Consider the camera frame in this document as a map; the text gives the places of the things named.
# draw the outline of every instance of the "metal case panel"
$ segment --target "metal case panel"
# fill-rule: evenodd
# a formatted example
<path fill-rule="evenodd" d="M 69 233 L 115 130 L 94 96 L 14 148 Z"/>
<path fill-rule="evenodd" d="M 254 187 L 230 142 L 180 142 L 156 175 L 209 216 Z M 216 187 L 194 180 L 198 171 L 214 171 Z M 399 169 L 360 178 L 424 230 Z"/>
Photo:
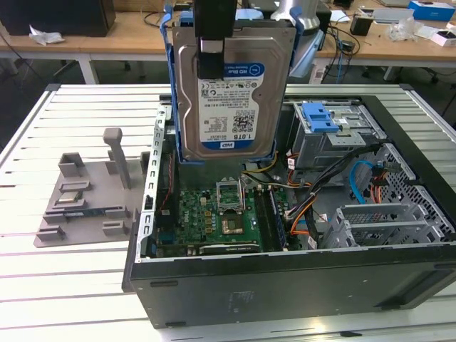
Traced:
<path fill-rule="evenodd" d="M 155 328 L 411 309 L 455 280 L 456 265 L 437 264 L 454 249 L 135 264 L 132 284 Z"/>

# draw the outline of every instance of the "motherboard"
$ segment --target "motherboard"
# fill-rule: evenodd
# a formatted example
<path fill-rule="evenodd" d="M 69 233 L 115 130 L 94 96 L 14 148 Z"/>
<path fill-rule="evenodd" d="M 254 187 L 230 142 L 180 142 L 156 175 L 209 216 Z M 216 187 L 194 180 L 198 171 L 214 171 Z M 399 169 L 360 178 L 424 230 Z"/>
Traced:
<path fill-rule="evenodd" d="M 275 222 L 289 208 L 285 191 L 240 189 L 229 185 L 225 182 L 223 187 L 181 191 L 178 224 L 174 230 L 160 232 L 157 244 L 160 254 L 170 257 L 229 254 L 239 249 L 244 252 L 270 250 L 268 235 L 279 234 Z M 272 233 L 262 231 L 268 226 Z"/>

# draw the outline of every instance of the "desk leg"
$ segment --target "desk leg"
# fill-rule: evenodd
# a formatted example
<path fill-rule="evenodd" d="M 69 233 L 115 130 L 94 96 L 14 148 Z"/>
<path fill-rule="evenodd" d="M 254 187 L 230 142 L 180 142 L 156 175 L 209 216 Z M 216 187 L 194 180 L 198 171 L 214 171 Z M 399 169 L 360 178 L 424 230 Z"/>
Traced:
<path fill-rule="evenodd" d="M 85 84 L 99 84 L 100 82 L 98 81 L 98 75 L 95 66 L 93 65 L 93 61 L 84 56 L 80 57 L 78 62 L 81 71 L 83 72 Z"/>
<path fill-rule="evenodd" d="M 136 62 L 138 65 L 138 70 L 140 72 L 140 78 L 145 78 L 145 67 L 144 67 L 144 61 L 138 61 Z"/>
<path fill-rule="evenodd" d="M 383 75 L 383 80 L 384 81 L 394 81 L 396 77 L 399 76 L 400 72 L 400 67 L 398 66 L 388 66 L 388 69 L 386 69 L 385 75 Z"/>
<path fill-rule="evenodd" d="M 323 79 L 323 75 L 325 74 L 326 70 L 326 61 L 321 61 L 316 59 L 313 62 L 313 68 L 311 73 L 311 79 L 309 80 L 309 84 L 321 84 L 321 80 Z"/>
<path fill-rule="evenodd" d="M 0 65 L 3 69 L 6 69 L 10 75 L 17 75 L 19 73 L 16 64 L 14 64 L 14 59 L 2 58 L 0 59 Z"/>

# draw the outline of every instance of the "gray plastic peg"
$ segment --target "gray plastic peg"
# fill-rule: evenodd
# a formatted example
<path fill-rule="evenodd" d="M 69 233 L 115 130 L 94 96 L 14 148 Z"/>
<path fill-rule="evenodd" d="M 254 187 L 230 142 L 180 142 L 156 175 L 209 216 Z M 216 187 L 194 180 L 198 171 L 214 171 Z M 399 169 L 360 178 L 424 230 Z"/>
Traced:
<path fill-rule="evenodd" d="M 117 164 L 123 188 L 131 189 L 127 160 L 125 159 L 122 146 L 120 145 L 120 141 L 122 140 L 122 130 L 120 128 L 106 128 L 105 132 L 103 133 L 103 140 L 111 147 L 111 151 L 113 152 L 114 161 Z"/>

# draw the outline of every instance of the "hard drive label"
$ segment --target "hard drive label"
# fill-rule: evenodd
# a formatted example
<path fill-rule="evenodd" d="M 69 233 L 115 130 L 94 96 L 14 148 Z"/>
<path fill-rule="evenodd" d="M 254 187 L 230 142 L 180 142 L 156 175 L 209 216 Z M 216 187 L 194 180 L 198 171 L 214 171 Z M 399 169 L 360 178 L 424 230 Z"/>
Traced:
<path fill-rule="evenodd" d="M 228 63 L 224 80 L 200 80 L 199 138 L 212 150 L 246 148 L 255 139 L 259 105 L 254 92 L 263 83 L 261 63 Z"/>

